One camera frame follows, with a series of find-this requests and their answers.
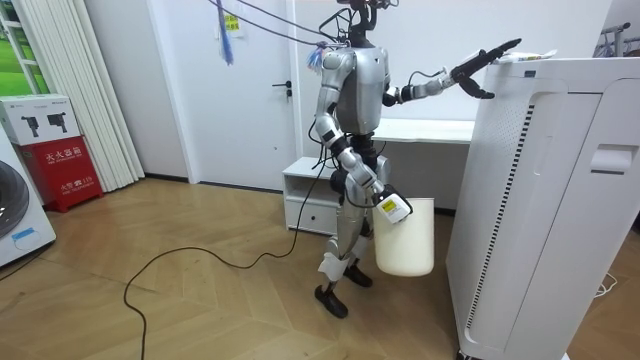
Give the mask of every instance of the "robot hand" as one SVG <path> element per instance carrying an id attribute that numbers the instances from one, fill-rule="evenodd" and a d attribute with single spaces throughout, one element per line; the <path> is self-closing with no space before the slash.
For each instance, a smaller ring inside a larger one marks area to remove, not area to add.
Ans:
<path id="1" fill-rule="evenodd" d="M 493 99 L 496 95 L 481 89 L 480 85 L 471 76 L 491 64 L 494 60 L 501 58 L 505 52 L 518 46 L 521 41 L 522 39 L 511 40 L 489 52 L 480 50 L 473 58 L 451 70 L 449 73 L 451 81 L 460 84 L 462 90 L 469 96 L 476 99 Z"/>
<path id="2" fill-rule="evenodd" d="M 413 214 L 413 207 L 409 201 L 389 184 L 384 186 L 384 191 L 373 196 L 373 203 L 392 224 L 399 223 Z"/>

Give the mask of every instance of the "robot leg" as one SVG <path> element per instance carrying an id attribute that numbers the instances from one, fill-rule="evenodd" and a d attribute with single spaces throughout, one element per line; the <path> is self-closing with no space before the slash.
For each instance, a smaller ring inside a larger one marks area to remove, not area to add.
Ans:
<path id="1" fill-rule="evenodd" d="M 389 159 L 384 156 L 379 156 L 377 161 L 378 166 L 376 167 L 376 173 L 378 175 L 378 179 L 387 184 L 389 182 L 389 175 L 391 173 Z M 368 245 L 373 240 L 373 211 L 373 209 L 367 210 L 365 221 L 362 224 L 360 237 L 353 250 L 351 251 L 351 263 L 344 273 L 344 275 L 347 278 L 351 279 L 351 281 L 366 288 L 371 287 L 373 285 L 373 281 L 367 275 L 362 273 L 362 271 L 360 271 L 360 269 L 358 268 L 358 263 L 360 262 L 360 259 L 362 259 L 362 257 L 365 255 Z"/>
<path id="2" fill-rule="evenodd" d="M 359 187 L 351 176 L 347 177 L 345 191 L 349 191 L 349 198 L 355 204 L 366 204 L 367 197 L 364 189 Z M 345 270 L 354 262 L 353 251 L 357 250 L 365 215 L 365 208 L 354 206 L 349 201 L 344 202 L 337 211 L 338 236 L 332 237 L 327 242 L 324 261 L 318 269 L 327 276 L 329 284 L 324 290 L 322 286 L 316 288 L 316 299 L 331 314 L 340 319 L 347 317 L 349 310 L 335 295 L 334 289 Z"/>

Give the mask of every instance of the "black shoe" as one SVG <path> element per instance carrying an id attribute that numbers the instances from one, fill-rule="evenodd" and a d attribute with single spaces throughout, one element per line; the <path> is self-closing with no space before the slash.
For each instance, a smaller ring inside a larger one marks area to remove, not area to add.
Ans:
<path id="1" fill-rule="evenodd" d="M 360 285 L 364 288 L 370 288 L 373 286 L 373 280 L 370 277 L 365 275 L 357 265 L 351 265 L 344 271 L 344 276 L 349 278 L 349 280 L 353 281 L 357 285 Z"/>
<path id="2" fill-rule="evenodd" d="M 320 285 L 316 288 L 315 295 L 325 309 L 338 319 L 344 319 L 349 315 L 349 309 L 338 299 L 333 291 L 322 291 L 322 285 Z"/>

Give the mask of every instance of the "desk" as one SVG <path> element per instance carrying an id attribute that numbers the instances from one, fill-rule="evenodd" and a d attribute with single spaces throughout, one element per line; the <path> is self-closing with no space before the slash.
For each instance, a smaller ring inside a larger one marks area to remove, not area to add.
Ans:
<path id="1" fill-rule="evenodd" d="M 373 137 L 401 143 L 470 144 L 474 121 L 382 119 Z"/>

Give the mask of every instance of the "white curtain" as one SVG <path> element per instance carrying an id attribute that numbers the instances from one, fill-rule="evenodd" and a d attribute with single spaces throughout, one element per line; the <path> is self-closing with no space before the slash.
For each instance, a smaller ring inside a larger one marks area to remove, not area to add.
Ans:
<path id="1" fill-rule="evenodd" d="M 103 190 L 144 177 L 84 0 L 13 4 L 49 89 L 71 99 Z"/>

